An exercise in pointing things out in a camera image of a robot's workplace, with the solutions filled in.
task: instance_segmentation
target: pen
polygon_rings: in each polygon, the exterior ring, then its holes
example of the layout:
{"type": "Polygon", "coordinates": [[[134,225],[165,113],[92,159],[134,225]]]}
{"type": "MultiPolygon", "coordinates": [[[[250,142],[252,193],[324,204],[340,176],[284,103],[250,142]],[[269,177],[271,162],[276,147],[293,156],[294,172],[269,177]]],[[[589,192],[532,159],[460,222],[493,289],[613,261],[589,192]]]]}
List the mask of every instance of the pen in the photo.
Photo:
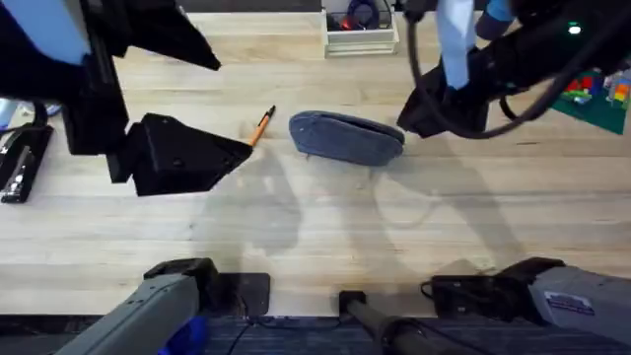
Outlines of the pen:
{"type": "Polygon", "coordinates": [[[249,138],[250,146],[253,147],[256,145],[256,142],[258,142],[260,137],[263,135],[263,131],[265,130],[265,127],[267,127],[267,123],[269,123],[269,120],[272,118],[275,111],[276,111],[276,105],[274,105],[272,108],[269,109],[268,112],[265,113],[263,118],[260,120],[260,122],[256,126],[256,130],[254,131],[254,133],[252,133],[252,136],[249,138]]]}

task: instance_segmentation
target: pencil case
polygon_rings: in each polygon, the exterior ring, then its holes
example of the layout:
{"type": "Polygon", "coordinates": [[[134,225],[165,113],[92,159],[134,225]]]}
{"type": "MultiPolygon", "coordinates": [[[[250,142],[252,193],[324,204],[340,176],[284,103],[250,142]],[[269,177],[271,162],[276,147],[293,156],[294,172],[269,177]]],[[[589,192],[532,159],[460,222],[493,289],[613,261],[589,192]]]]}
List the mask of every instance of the pencil case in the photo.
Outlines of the pencil case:
{"type": "Polygon", "coordinates": [[[298,151],[369,167],[386,165],[403,153],[405,137],[396,128],[368,119],[304,111],[289,120],[298,151]]]}

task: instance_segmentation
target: wooden tabletop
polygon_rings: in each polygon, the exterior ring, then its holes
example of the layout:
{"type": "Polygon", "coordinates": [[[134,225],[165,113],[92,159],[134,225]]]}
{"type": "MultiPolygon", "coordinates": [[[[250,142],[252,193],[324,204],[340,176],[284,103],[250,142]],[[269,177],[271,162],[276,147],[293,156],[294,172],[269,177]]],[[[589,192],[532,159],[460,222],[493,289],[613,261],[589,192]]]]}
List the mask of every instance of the wooden tabletop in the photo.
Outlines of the wooden tabletop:
{"type": "MultiPolygon", "coordinates": [[[[193,15],[224,67],[131,49],[116,60],[130,116],[173,115],[246,141],[278,107],[253,156],[207,193],[136,197],[104,157],[72,157],[59,118],[26,205],[0,205],[0,313],[104,314],[164,260],[211,257],[272,277],[272,315],[332,315],[342,289],[392,313],[425,314],[418,284],[549,256],[631,277],[631,149],[551,111],[506,137],[406,135],[370,169],[296,151],[302,110],[395,125],[412,88],[398,55],[322,59],[319,14],[193,15]]],[[[431,17],[419,29],[428,70],[431,17]]],[[[512,99],[526,108],[540,89],[512,99]]],[[[496,106],[490,124],[505,122],[496,106]]]]}

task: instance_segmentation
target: stapler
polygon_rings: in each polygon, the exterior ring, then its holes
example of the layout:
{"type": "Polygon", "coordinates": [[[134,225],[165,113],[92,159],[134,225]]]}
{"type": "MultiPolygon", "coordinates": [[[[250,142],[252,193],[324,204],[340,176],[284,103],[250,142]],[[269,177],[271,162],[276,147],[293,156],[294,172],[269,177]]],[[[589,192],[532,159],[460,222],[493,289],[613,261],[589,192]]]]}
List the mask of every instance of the stapler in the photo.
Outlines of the stapler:
{"type": "Polygon", "coordinates": [[[0,148],[0,202],[25,203],[53,128],[43,104],[35,104],[35,119],[11,133],[0,148]]]}

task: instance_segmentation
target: cable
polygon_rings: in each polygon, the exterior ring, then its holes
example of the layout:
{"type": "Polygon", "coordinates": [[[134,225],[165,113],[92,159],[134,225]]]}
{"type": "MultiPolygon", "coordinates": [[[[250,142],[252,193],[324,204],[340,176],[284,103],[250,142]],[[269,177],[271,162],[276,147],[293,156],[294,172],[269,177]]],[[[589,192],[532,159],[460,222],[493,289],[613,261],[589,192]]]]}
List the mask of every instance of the cable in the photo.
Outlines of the cable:
{"type": "Polygon", "coordinates": [[[502,109],[502,112],[504,113],[504,116],[508,117],[509,120],[516,120],[517,119],[517,115],[513,112],[513,110],[509,106],[509,102],[506,100],[505,96],[503,96],[500,99],[500,108],[502,109]]]}
{"type": "Polygon", "coordinates": [[[427,92],[427,88],[422,81],[422,73],[418,62],[418,49],[416,45],[416,24],[423,18],[423,15],[423,13],[406,13],[405,16],[408,22],[407,47],[410,59],[410,68],[414,78],[414,85],[418,89],[417,92],[420,99],[429,105],[436,120],[451,133],[468,139],[489,139],[508,133],[527,121],[535,120],[542,116],[548,108],[554,104],[558,96],[563,93],[572,80],[585,70],[584,66],[588,60],[590,60],[600,50],[600,48],[605,45],[605,43],[610,40],[617,31],[620,30],[620,28],[625,26],[627,21],[631,21],[631,2],[627,2],[627,6],[624,7],[622,11],[618,12],[618,15],[612,21],[607,22],[606,25],[595,34],[594,38],[587,43],[561,70],[545,93],[543,93],[543,95],[541,95],[525,112],[523,112],[520,116],[516,116],[512,122],[506,125],[493,128],[482,133],[462,128],[459,124],[444,117],[438,108],[436,100],[427,92]]]}
{"type": "Polygon", "coordinates": [[[239,333],[239,335],[237,335],[237,337],[235,338],[235,340],[233,340],[233,344],[230,345],[230,348],[228,349],[228,352],[226,353],[226,355],[232,355],[233,351],[235,351],[235,348],[237,347],[237,344],[239,344],[239,340],[241,340],[241,338],[244,336],[245,332],[252,326],[251,323],[248,323],[246,326],[244,326],[243,329],[241,329],[241,332],[239,333]]]}
{"type": "Polygon", "coordinates": [[[416,321],[417,321],[419,324],[421,324],[421,326],[423,326],[423,327],[425,327],[425,328],[429,329],[429,330],[430,330],[430,331],[432,331],[433,333],[436,333],[436,334],[438,334],[438,335],[440,335],[440,336],[444,337],[445,339],[447,339],[447,340],[449,340],[449,341],[451,341],[451,342],[453,342],[453,343],[455,343],[455,344],[458,344],[458,345],[460,345],[460,346],[462,346],[462,347],[464,347],[464,348],[474,350],[474,351],[476,351],[476,352],[478,352],[478,353],[480,353],[480,354],[483,354],[483,355],[495,355],[494,353],[492,353],[492,352],[490,352],[490,351],[488,351],[488,350],[486,350],[486,349],[484,349],[484,348],[481,348],[481,347],[479,347],[479,346],[477,346],[477,345],[475,345],[475,344],[471,344],[471,343],[470,343],[470,342],[468,342],[468,341],[465,341],[465,340],[462,340],[462,339],[458,339],[458,338],[456,338],[456,337],[454,337],[454,336],[451,336],[451,335],[449,335],[449,334],[447,334],[447,333],[443,332],[442,330],[438,330],[437,328],[435,328],[435,327],[433,327],[433,326],[431,326],[431,325],[427,324],[426,322],[424,322],[424,321],[422,321],[422,320],[416,319],[416,321]]]}
{"type": "Polygon", "coordinates": [[[0,130],[0,138],[2,138],[5,134],[16,133],[16,132],[26,132],[26,131],[32,131],[32,130],[41,130],[41,127],[34,127],[30,125],[29,123],[27,123],[19,127],[3,129],[3,130],[0,130]]]}
{"type": "Polygon", "coordinates": [[[340,328],[344,325],[342,319],[337,318],[337,323],[332,326],[283,326],[283,325],[268,325],[262,322],[260,319],[257,319],[254,322],[256,325],[260,325],[266,329],[275,329],[275,330],[294,330],[294,331],[331,331],[340,328]]]}
{"type": "Polygon", "coordinates": [[[423,296],[425,296],[426,298],[428,298],[428,299],[430,299],[430,300],[434,300],[434,297],[433,297],[431,294],[429,294],[429,293],[425,290],[425,288],[426,288],[427,286],[430,286],[430,285],[431,285],[431,282],[430,282],[430,281],[425,281],[425,282],[423,282],[423,283],[421,284],[421,293],[422,293],[422,294],[423,294],[423,296]]]}

